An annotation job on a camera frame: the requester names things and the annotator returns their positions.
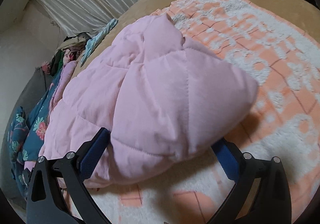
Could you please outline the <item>pink quilted jacket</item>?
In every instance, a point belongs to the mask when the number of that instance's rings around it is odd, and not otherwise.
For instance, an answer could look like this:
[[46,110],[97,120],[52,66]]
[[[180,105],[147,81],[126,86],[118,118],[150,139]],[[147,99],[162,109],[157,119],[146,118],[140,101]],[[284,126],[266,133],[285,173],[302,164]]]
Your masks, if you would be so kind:
[[106,128],[111,143],[85,186],[134,184],[206,151],[257,93],[252,76],[183,36],[169,15],[145,16],[67,84],[40,155],[61,158]]

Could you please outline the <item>pile of clothes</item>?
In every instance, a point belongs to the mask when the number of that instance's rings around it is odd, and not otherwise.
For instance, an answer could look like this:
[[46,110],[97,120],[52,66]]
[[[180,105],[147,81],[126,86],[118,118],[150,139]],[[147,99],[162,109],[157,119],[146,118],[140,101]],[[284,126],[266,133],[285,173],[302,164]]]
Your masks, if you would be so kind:
[[69,62],[76,61],[85,49],[85,46],[91,37],[83,32],[75,37],[67,37],[56,49],[56,52],[50,62],[44,62],[41,65],[42,71],[55,77],[55,75],[65,67]]

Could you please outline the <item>orange plaid cloud blanket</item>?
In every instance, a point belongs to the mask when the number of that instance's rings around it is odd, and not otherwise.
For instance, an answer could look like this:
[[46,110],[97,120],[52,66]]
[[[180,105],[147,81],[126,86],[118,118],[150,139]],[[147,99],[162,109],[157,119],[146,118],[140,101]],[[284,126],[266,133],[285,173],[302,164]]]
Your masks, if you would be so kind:
[[[224,136],[279,156],[297,221],[319,187],[319,44],[248,0],[176,0],[123,28],[67,85],[72,126],[111,131],[88,188],[165,181],[217,206]],[[208,192],[204,186],[213,181]]]

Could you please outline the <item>navy floral duvet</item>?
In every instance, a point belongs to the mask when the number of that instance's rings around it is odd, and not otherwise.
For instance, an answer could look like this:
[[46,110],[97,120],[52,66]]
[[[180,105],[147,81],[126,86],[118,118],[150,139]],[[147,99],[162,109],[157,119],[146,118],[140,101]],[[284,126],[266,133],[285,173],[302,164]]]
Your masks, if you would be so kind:
[[7,144],[11,172],[23,198],[27,197],[25,169],[32,170],[44,144],[44,136],[49,124],[49,116],[61,100],[63,91],[71,79],[77,62],[63,66],[51,80],[45,80],[45,92],[35,99],[36,104],[27,112],[27,106],[16,108],[7,133]]

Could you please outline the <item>light blue garment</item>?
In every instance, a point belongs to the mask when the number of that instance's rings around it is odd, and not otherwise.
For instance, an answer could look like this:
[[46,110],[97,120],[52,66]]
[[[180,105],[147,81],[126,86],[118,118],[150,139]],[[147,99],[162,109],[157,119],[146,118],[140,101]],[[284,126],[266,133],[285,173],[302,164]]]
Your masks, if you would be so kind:
[[95,51],[97,46],[102,42],[106,35],[110,33],[110,31],[118,24],[118,20],[116,18],[111,19],[100,31],[99,33],[87,41],[85,50],[82,54],[80,60],[80,67],[84,65],[89,56]]

